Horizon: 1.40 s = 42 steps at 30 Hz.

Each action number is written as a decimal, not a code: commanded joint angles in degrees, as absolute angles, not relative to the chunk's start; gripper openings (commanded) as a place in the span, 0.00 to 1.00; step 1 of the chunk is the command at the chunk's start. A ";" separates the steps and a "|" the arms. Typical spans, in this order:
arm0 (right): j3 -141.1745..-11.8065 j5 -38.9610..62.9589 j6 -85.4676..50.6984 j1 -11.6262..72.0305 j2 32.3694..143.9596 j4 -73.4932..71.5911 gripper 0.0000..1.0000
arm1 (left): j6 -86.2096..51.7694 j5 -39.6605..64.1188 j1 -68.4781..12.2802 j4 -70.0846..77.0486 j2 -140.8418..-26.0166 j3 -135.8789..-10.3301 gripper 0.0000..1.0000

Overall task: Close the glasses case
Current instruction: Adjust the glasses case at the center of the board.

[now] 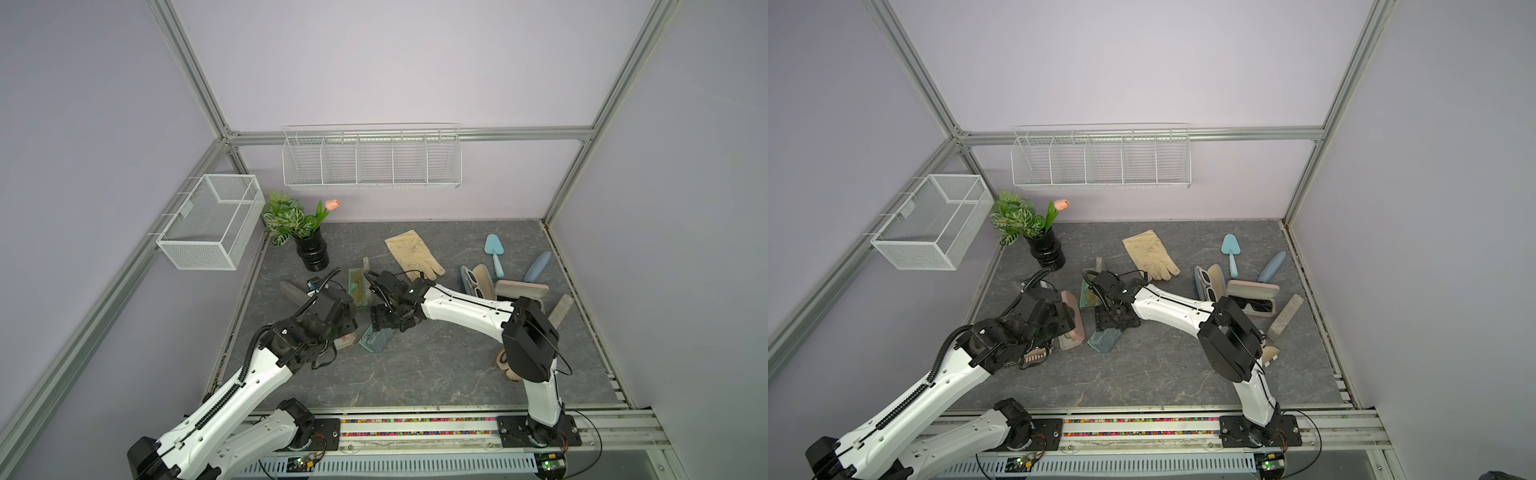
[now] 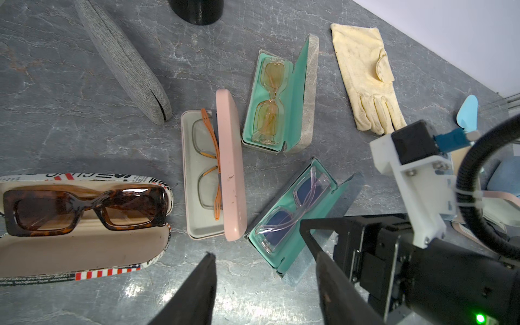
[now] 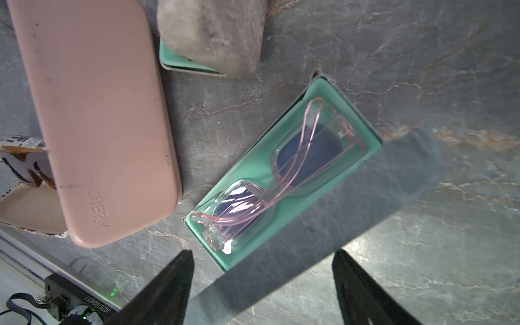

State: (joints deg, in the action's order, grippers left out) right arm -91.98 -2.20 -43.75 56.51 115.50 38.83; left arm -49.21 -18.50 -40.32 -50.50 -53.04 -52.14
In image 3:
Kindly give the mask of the teal grey case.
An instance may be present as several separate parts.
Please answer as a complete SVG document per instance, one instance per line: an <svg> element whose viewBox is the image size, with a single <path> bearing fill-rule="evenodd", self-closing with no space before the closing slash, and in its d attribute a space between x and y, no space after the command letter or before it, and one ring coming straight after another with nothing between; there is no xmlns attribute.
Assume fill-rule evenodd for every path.
<svg viewBox="0 0 520 325"><path fill-rule="evenodd" d="M188 324L225 324L325 257L345 324L417 319L344 249L413 202L444 171L426 127L385 142L316 70L283 113L187 216L224 274Z"/></svg>

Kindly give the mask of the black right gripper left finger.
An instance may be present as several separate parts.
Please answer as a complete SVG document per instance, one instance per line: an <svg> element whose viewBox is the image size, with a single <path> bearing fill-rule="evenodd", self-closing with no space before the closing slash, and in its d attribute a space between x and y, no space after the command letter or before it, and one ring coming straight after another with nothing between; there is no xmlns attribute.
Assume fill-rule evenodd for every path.
<svg viewBox="0 0 520 325"><path fill-rule="evenodd" d="M191 250L181 251L108 324L182 324L194 275Z"/></svg>

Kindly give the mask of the pink glasses case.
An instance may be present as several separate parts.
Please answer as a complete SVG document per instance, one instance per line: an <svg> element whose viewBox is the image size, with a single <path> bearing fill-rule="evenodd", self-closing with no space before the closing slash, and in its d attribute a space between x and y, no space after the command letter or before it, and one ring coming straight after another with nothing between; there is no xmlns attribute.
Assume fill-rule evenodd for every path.
<svg viewBox="0 0 520 325"><path fill-rule="evenodd" d="M67 229L99 248L174 212L181 180L138 1L9 1Z"/></svg>

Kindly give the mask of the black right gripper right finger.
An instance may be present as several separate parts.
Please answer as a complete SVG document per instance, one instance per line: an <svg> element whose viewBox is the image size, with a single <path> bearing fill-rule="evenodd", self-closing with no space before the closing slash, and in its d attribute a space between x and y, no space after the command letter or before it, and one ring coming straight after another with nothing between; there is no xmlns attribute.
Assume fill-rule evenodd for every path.
<svg viewBox="0 0 520 325"><path fill-rule="evenodd" d="M348 252L339 250L332 263L339 308L345 324L419 324Z"/></svg>

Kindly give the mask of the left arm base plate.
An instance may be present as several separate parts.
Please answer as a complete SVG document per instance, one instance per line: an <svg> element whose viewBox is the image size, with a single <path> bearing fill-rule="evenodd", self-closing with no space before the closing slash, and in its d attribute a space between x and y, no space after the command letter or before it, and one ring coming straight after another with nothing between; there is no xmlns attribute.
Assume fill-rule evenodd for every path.
<svg viewBox="0 0 520 325"><path fill-rule="evenodd" d="M86 291L64 276L54 273L45 280L45 294L49 297L50 315L63 321L74 308L86 306L88 314L96 312L101 321L107 321L119 310L99 296Z"/></svg>

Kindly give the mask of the green glasses case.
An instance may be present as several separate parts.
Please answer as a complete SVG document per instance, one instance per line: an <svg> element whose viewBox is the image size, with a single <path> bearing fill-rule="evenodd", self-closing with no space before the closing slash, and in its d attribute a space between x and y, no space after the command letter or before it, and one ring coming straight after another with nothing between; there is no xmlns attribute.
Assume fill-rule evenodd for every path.
<svg viewBox="0 0 520 325"><path fill-rule="evenodd" d="M166 70L226 78L256 70L266 1L159 1L159 60Z"/></svg>

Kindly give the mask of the beige case brown sunglasses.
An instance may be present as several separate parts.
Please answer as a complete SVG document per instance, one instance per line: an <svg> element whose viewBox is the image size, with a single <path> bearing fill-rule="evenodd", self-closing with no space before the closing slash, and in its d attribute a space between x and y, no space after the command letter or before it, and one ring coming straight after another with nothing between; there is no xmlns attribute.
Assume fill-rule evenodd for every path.
<svg viewBox="0 0 520 325"><path fill-rule="evenodd" d="M66 238L68 231L45 142L26 135L3 136L1 163L18 180L1 195L1 224L41 236Z"/></svg>

